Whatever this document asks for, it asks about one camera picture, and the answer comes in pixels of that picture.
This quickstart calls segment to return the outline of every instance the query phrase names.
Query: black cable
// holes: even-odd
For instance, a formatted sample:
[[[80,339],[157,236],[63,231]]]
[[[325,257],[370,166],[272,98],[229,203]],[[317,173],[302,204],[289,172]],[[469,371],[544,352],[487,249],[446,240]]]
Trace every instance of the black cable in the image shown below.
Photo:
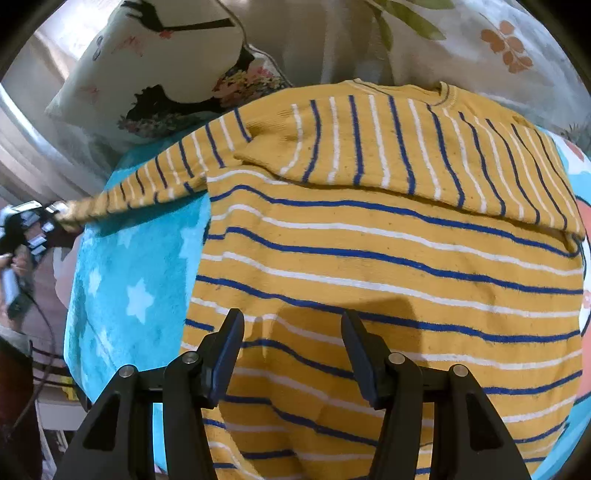
[[[45,324],[47,325],[47,329],[49,330],[49,335],[51,337],[51,354],[49,356],[49,363],[47,364],[47,366],[45,367],[45,370],[43,371],[43,377],[42,377],[41,381],[35,386],[35,389],[33,390],[33,394],[31,395],[31,398],[29,398],[27,404],[22,409],[21,414],[18,416],[18,418],[12,424],[12,427],[10,427],[10,429],[8,429],[7,434],[5,435],[5,441],[7,443],[10,440],[10,437],[12,436],[12,434],[14,433],[14,431],[17,429],[18,425],[22,422],[22,420],[25,417],[25,415],[27,415],[28,411],[35,404],[35,401],[37,400],[37,398],[41,394],[41,390],[43,389],[43,387],[47,383],[47,379],[49,378],[51,367],[53,365],[53,361],[56,358],[56,334],[54,333],[53,328],[51,328],[51,324],[49,323],[49,320],[47,320],[47,317],[45,316],[45,314],[41,310],[41,307],[35,301],[35,299],[33,298],[33,296],[29,292],[24,291],[24,290],[22,291],[22,293],[35,306],[35,308],[39,312],[39,315],[41,315],[41,318],[44,320]]]

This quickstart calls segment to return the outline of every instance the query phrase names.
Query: star-patterned blanket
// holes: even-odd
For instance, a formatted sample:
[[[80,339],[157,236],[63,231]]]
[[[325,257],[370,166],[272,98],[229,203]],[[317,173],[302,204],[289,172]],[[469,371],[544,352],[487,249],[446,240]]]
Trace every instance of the star-patterned blanket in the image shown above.
[[[106,187],[184,135],[133,149]],[[122,365],[158,368],[178,355],[209,208],[208,197],[192,197],[86,227],[64,358],[91,401]],[[161,407],[154,409],[154,439],[155,461],[164,466]]]

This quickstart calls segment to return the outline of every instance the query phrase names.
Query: yellow striped sweater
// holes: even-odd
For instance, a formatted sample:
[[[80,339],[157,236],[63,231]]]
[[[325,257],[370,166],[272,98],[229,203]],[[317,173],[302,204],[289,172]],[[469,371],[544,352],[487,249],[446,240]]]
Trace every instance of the yellow striped sweater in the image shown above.
[[[288,89],[194,131],[64,221],[204,189],[212,221],[181,351],[231,307],[246,319],[228,395],[204,411],[220,479],[368,473],[383,412],[353,380],[345,307],[421,365],[467,365],[529,469],[546,456],[581,374],[583,226],[545,133],[445,84]],[[427,406],[424,479],[432,419]]]

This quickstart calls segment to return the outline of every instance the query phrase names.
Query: sweater sleeve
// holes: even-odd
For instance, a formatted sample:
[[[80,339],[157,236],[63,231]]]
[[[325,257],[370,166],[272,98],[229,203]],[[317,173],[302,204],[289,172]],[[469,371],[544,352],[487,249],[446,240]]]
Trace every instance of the sweater sleeve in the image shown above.
[[[235,109],[191,132],[110,190],[69,202],[59,221],[80,225],[203,191],[207,173],[239,164],[234,153],[251,139]]]

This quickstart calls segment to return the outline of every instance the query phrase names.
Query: metal screw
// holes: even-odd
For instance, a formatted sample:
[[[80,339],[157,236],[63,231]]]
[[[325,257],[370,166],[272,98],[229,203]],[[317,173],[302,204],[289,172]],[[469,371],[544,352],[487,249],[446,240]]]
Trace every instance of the metal screw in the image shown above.
[[[468,374],[468,369],[466,367],[464,367],[463,365],[454,365],[453,372],[458,377],[465,377]]]
[[[406,357],[401,353],[394,352],[388,355],[388,360],[391,364],[402,365],[406,360]]]
[[[135,373],[133,365],[124,365],[119,369],[119,376],[123,378],[131,377]]]
[[[199,360],[199,355],[197,354],[197,352],[191,351],[183,354],[183,362],[186,364],[193,364],[197,360]]]

